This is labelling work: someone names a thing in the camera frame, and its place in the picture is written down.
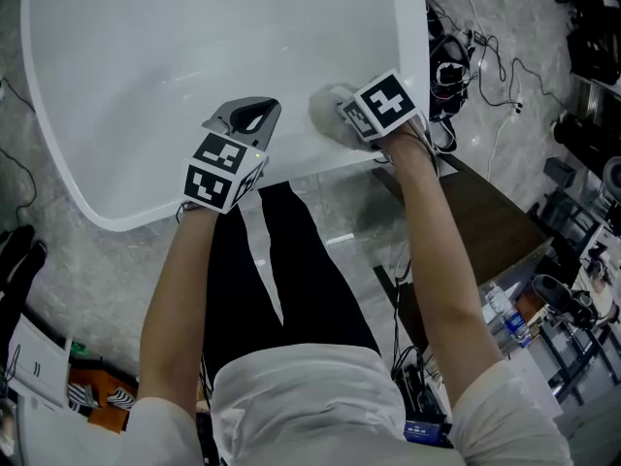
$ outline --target leg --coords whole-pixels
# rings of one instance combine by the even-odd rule
[[[284,330],[248,246],[239,208],[218,218],[207,278],[203,354],[213,384],[229,362],[286,345]]]
[[[349,285],[289,183],[259,190],[284,328],[292,344],[367,347],[379,353]]]

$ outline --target forearm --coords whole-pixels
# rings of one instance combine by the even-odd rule
[[[192,416],[203,350],[207,271],[217,214],[183,216],[143,328],[139,398],[172,401]]]
[[[411,136],[389,147],[403,189],[416,299],[452,404],[500,360],[473,268],[429,156]]]

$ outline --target tile floor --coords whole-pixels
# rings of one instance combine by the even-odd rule
[[[438,0],[456,23],[474,26],[468,0]],[[545,87],[569,102],[575,90],[566,47],[567,9],[554,0],[474,0],[482,26],[496,34],[502,52],[520,56],[542,73]],[[0,69],[27,95],[19,44],[19,0],[0,0]],[[478,51],[473,60],[480,58]],[[483,63],[490,99],[506,96],[491,57]],[[561,108],[539,93],[536,78],[520,73],[525,109],[498,141],[491,182],[522,209],[551,188],[541,172],[545,159],[565,154],[548,132]],[[476,84],[471,100],[454,119],[458,156],[487,175],[495,133],[508,108],[484,104]],[[28,302],[52,326],[118,367],[137,370],[139,337],[150,295],[175,232],[173,218],[116,234],[91,224],[76,208],[51,162],[37,119],[15,97],[0,106],[0,147],[32,168],[39,188],[25,213],[47,242],[49,259],[33,284]],[[374,163],[360,164],[293,182],[309,206],[328,251],[360,301],[363,313],[387,360],[392,357],[393,323],[388,300],[371,271],[383,264],[392,271],[405,239],[402,210],[370,175]],[[14,208],[31,194],[29,181],[0,158],[0,228],[15,225]],[[269,239],[260,200],[244,202],[251,248],[272,293]],[[352,234],[350,240],[338,241]]]

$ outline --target water bottle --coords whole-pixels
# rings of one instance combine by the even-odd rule
[[[505,328],[509,335],[517,342],[520,347],[527,347],[532,342],[531,331],[524,321],[522,315],[513,307],[508,300],[505,291],[497,284],[491,283],[490,290],[485,295],[485,299],[492,307],[494,312],[505,322]]]

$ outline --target bottle label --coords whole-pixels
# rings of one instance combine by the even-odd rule
[[[526,323],[524,322],[524,318],[519,313],[513,313],[511,317],[505,319],[505,326],[510,335],[513,335],[517,330],[519,330]]]

